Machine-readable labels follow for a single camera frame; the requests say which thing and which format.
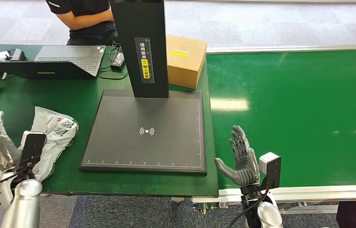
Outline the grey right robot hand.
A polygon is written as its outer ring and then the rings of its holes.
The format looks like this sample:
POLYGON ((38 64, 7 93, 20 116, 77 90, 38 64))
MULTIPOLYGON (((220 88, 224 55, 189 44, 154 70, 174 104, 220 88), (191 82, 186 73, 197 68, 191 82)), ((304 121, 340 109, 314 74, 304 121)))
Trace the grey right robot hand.
POLYGON ((223 160, 215 158, 216 167, 238 186, 244 187, 260 183, 260 171, 254 149, 250 146, 244 130, 234 125, 229 142, 234 154, 234 166, 228 167, 223 160))

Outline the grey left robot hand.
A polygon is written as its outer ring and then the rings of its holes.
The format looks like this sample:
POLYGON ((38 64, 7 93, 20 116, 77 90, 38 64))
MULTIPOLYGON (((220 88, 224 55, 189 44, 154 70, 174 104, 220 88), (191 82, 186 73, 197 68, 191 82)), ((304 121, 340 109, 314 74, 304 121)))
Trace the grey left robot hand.
POLYGON ((0 111, 0 171, 15 169, 19 166, 21 152, 6 132, 0 111))

